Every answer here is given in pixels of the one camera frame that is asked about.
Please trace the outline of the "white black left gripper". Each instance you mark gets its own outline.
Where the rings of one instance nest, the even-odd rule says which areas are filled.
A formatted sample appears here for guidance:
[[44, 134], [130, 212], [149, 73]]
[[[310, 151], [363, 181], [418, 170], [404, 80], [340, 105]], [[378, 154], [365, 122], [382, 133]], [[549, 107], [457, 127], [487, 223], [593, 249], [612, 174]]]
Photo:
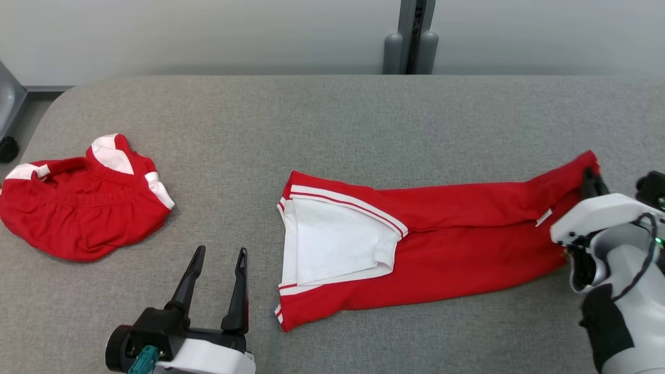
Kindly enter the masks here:
[[[189, 315], [193, 291], [201, 275], [206, 246], [200, 245], [186, 268], [166, 310], [178, 310]], [[156, 364], [153, 374], [256, 374], [254, 356], [247, 350], [245, 335], [249, 331], [249, 298], [246, 248], [241, 248], [234, 270], [235, 284], [228, 313], [221, 329], [199, 329], [183, 326], [186, 340], [176, 357]], [[131, 345], [130, 329], [133, 325], [120, 325], [111, 334], [106, 345], [106, 365], [110, 371], [127, 374], [141, 350]]]

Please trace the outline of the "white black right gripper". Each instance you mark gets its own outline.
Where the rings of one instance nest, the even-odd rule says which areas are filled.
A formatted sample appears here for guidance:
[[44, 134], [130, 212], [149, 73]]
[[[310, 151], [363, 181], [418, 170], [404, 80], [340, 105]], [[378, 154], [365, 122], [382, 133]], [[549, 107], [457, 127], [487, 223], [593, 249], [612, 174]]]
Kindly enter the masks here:
[[551, 241], [568, 245], [580, 236], [630, 223], [644, 213], [665, 218], [665, 212], [650, 207], [636, 199], [613, 193], [601, 175], [595, 175], [592, 167], [584, 170], [580, 185], [581, 201], [551, 225]]

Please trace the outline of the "red shirt with white sleeves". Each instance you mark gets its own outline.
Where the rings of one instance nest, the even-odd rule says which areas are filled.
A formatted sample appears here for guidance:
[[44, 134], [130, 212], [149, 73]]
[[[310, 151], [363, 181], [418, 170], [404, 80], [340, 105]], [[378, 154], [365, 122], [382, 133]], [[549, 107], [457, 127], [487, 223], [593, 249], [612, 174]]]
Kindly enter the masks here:
[[565, 264], [550, 228], [598, 177], [586, 151], [524, 182], [376, 190], [292, 172], [275, 316], [283, 331], [345, 310], [508, 289]]

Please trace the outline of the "red shorts with white trim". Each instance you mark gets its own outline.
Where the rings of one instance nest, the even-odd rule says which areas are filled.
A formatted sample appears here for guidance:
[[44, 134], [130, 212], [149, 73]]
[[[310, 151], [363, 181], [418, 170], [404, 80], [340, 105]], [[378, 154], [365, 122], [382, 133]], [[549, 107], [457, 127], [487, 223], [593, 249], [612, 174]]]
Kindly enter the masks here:
[[10, 232], [79, 262], [146, 239], [174, 206], [152, 159], [123, 134], [97, 138], [84, 156], [19, 164], [0, 191], [0, 220]]

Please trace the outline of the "black caster wheel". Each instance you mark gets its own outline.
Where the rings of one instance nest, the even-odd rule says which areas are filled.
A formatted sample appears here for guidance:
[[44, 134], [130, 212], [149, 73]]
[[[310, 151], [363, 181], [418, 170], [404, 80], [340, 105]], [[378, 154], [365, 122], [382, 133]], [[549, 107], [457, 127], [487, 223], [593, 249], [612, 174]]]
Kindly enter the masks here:
[[14, 161], [19, 151], [18, 142], [14, 137], [3, 137], [0, 140], [0, 164], [8, 164]]

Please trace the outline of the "grey rounded post foot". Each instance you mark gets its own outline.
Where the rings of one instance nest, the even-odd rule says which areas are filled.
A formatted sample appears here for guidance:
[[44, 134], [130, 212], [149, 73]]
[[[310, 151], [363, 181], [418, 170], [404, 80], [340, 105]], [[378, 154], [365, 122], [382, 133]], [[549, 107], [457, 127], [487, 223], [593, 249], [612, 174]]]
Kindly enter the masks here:
[[421, 33], [418, 45], [415, 74], [432, 74], [439, 35], [431, 30]]
[[382, 74], [401, 74], [403, 37], [400, 33], [387, 35], [384, 40]]

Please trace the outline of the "grey metal partition post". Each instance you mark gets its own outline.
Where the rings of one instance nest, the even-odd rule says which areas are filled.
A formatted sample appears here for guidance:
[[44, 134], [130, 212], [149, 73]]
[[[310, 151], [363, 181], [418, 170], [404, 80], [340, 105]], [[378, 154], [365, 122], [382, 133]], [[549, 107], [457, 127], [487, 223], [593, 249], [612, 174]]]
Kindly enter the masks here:
[[397, 33], [400, 33], [404, 40], [401, 74], [415, 74], [420, 35], [428, 30], [434, 31], [432, 23], [435, 5], [436, 0], [401, 0], [401, 14], [397, 25]]

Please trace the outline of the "grey metal stand frame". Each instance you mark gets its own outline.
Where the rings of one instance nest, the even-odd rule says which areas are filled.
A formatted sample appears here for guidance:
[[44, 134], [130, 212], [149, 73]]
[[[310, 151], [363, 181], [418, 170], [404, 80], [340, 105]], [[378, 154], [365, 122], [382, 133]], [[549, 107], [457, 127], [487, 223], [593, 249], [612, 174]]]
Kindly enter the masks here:
[[26, 97], [27, 92], [21, 83], [0, 61], [0, 140], [14, 137]]

